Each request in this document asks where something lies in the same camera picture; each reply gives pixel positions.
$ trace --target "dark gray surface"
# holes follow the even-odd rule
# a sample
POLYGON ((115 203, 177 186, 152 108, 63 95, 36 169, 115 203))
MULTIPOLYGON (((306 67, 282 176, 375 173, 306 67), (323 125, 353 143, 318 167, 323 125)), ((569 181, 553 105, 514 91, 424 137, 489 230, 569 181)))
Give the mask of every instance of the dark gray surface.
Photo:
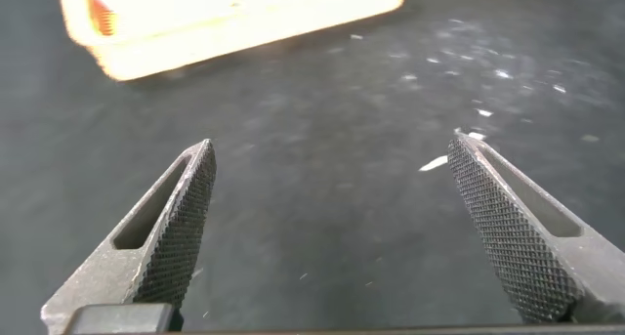
POLYGON ((419 168, 480 127, 624 248, 623 1, 408 0, 117 84, 57 0, 0 0, 0 333, 42 331, 39 307, 203 138, 218 178, 188 329, 518 321, 450 172, 419 168))

